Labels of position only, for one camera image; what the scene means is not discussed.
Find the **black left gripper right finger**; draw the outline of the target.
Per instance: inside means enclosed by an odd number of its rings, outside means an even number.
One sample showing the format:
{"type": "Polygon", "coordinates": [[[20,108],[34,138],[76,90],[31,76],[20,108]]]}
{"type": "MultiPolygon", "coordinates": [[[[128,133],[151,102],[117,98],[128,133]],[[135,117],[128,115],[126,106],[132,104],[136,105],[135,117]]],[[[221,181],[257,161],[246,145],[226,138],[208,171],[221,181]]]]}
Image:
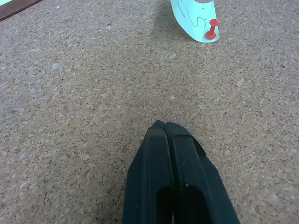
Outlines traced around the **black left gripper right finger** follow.
{"type": "Polygon", "coordinates": [[[228,193],[203,147],[181,125],[165,125],[174,178],[175,224],[240,224],[228,193]]]}

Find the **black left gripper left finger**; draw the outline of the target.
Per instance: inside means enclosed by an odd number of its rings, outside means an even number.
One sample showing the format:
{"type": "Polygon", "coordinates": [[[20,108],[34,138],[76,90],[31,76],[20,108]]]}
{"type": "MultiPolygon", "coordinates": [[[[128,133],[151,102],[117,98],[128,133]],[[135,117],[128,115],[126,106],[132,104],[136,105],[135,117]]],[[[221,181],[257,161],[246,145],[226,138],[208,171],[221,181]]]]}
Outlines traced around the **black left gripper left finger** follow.
{"type": "Polygon", "coordinates": [[[128,169],[122,224],[171,224],[172,184],[165,124],[157,120],[128,169]]]}

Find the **green paper note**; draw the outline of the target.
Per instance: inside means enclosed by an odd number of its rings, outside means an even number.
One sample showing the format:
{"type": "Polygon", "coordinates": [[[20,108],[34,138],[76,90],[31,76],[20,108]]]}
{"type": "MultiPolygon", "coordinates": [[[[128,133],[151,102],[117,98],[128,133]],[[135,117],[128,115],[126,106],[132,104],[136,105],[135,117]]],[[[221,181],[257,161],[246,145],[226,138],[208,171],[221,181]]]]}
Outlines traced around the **green paper note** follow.
{"type": "Polygon", "coordinates": [[[196,0],[170,0],[173,14],[181,28],[195,41],[210,43],[219,40],[218,26],[215,28],[216,37],[213,40],[205,38],[210,29],[209,22],[217,19],[214,1],[199,3],[196,0]]]}

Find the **cork board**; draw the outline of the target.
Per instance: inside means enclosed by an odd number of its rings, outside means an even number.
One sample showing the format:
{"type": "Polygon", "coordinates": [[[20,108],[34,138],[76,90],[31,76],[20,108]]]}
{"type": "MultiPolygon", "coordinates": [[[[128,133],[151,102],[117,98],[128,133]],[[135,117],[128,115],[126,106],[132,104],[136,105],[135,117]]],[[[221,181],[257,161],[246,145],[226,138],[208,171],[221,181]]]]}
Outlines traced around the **cork board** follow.
{"type": "Polygon", "coordinates": [[[242,224],[299,224],[299,0],[42,0],[0,22],[0,224],[121,224],[156,121],[184,126],[242,224]]]}

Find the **red pushpin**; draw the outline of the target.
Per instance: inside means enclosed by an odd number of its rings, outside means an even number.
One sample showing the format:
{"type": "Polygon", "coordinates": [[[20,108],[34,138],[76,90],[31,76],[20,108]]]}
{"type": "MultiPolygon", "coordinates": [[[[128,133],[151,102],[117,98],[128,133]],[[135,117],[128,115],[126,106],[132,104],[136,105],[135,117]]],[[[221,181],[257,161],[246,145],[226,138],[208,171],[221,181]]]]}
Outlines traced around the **red pushpin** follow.
{"type": "Polygon", "coordinates": [[[217,19],[212,19],[209,24],[210,24],[210,29],[209,31],[206,32],[205,38],[208,40],[213,40],[216,37],[215,33],[215,28],[219,25],[219,21],[217,19]]]}

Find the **brown wooden board frame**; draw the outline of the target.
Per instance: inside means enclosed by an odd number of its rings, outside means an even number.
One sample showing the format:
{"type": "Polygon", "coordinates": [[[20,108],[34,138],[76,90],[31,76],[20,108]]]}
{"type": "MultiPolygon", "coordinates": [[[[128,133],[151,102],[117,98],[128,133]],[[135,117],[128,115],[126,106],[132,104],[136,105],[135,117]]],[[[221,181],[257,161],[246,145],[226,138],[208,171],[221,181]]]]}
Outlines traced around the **brown wooden board frame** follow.
{"type": "Polygon", "coordinates": [[[0,21],[3,21],[42,0],[0,0],[0,21]]]}

